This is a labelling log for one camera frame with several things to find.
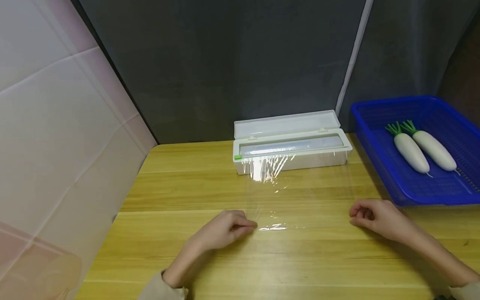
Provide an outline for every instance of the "white tile wall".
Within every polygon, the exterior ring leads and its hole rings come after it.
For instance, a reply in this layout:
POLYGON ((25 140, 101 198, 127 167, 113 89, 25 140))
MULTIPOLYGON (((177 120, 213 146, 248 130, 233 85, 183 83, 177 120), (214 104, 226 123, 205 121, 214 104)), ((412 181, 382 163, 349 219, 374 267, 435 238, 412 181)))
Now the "white tile wall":
POLYGON ((156 143, 69 0, 0 1, 0 137, 0 298, 72 299, 156 143))

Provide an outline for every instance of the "finger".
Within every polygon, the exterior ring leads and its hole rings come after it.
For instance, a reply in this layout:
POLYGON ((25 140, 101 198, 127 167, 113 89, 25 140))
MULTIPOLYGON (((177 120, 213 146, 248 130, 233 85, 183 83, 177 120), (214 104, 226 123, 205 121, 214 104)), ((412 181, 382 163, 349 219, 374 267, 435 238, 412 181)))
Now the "finger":
POLYGON ((350 216, 356 216, 358 211, 363 208, 369 208, 374 211, 379 200, 357 200, 350 208, 350 216))
POLYGON ((370 209, 366 209, 363 217, 368 220, 373 220, 373 212, 370 209))
POLYGON ((244 211, 242 211, 242 210, 236 210, 236 209, 234 209, 234 210, 229 210, 229 211, 232 212, 234 215, 247 218, 247 216, 245 215, 244 211))
POLYGON ((255 228, 253 227, 243 226, 231 231, 230 234, 232 235, 233 240, 239 240, 246 237, 247 235, 252 233, 254 230, 255 228))
POLYGON ((363 218, 363 215, 365 214, 365 210, 366 208, 362 207, 361 209, 359 209, 359 211, 357 212, 357 218, 363 218))
POLYGON ((248 220, 247 218, 243 218, 241 216, 235 215, 233 218, 233 224, 234 225, 242 225, 242 226, 249 226, 249 227, 257 227, 257 222, 253 222, 251 220, 248 220))
POLYGON ((359 226, 359 227, 365 227, 365 228, 368 228, 370 230, 372 230, 372 228, 373 228, 373 221, 367 220, 365 218, 353 217, 350 220, 350 224, 355 225, 355 226, 359 226))

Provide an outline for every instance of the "green radish stem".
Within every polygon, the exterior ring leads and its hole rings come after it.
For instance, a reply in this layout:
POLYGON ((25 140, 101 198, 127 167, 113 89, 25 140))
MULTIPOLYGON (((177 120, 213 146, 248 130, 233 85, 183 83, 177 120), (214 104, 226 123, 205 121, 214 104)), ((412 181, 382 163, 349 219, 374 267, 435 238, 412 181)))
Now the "green radish stem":
POLYGON ((407 122, 403 122, 401 127, 411 135, 416 133, 418 130, 415 128, 415 125, 413 125, 412 120, 407 120, 407 122))
POLYGON ((398 124, 398 121, 396 122, 396 125, 397 127, 395 127, 395 124, 387 124, 387 127, 385 127, 385 129, 387 129, 389 133, 393 134, 393 136, 396 136, 397 134, 402 133, 402 129, 400 128, 400 124, 398 124))

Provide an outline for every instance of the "gray backdrop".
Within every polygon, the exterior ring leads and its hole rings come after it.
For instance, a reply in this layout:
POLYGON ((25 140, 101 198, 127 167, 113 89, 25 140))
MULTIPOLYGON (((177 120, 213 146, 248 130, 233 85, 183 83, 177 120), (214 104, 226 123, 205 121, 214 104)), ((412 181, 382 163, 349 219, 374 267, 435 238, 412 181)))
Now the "gray backdrop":
POLYGON ((376 0, 348 84, 340 123, 357 101, 436 95, 478 0, 376 0))
MULTIPOLYGON (((72 0, 163 144, 233 121, 335 109, 364 0, 72 0)), ((435 94, 478 0, 377 0, 340 113, 435 94)))

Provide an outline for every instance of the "dispenser lid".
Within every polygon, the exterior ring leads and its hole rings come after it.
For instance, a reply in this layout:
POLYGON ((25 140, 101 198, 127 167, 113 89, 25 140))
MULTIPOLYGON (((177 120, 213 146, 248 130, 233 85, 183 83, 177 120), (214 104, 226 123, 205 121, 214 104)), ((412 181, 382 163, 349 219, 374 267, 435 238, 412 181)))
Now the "dispenser lid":
POLYGON ((235 121, 235 139, 265 137, 289 133, 340 128, 335 111, 324 110, 304 114, 235 121))

